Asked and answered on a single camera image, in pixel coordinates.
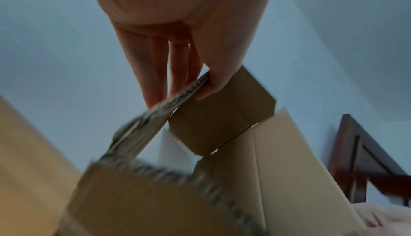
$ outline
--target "human hand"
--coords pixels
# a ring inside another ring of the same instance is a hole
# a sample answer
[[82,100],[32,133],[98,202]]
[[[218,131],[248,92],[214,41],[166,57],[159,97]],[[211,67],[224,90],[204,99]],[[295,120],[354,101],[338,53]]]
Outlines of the human hand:
[[219,91],[237,72],[268,0],[98,0],[120,40],[150,108],[194,81],[203,64],[210,78],[196,94]]
[[346,236],[410,236],[411,209],[395,205],[358,203],[355,210],[364,221],[367,230]]

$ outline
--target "wooden furniture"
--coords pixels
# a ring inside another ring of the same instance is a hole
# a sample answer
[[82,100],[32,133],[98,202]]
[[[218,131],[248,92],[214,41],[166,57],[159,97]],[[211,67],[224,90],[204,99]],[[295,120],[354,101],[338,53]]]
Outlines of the wooden furniture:
[[52,235],[79,178],[0,97],[0,235]]
[[350,114],[342,116],[328,170],[351,203],[366,201],[370,181],[384,195],[400,197],[409,206],[411,176]]

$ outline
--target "open cardboard box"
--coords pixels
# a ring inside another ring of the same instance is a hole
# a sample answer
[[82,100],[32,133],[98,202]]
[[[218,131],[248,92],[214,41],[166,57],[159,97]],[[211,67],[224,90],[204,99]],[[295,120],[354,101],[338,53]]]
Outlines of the open cardboard box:
[[[274,98],[245,68],[220,92],[190,99],[206,80],[116,133],[80,180],[56,235],[334,236],[365,229],[287,111],[275,113]],[[193,175],[135,160],[167,120],[203,156]]]

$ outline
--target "dark wooden frame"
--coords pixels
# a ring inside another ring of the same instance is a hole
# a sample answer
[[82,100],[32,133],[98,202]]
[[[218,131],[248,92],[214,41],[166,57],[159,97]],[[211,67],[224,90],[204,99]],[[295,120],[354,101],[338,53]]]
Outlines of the dark wooden frame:
[[411,176],[350,115],[344,114],[328,170],[351,203],[366,201],[367,181],[409,205]]

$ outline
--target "light wooden surface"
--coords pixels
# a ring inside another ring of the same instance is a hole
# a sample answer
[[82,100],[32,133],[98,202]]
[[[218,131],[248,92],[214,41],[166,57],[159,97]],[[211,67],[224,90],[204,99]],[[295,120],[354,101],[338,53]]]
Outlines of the light wooden surface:
[[80,172],[0,98],[0,235],[51,235],[79,178]]

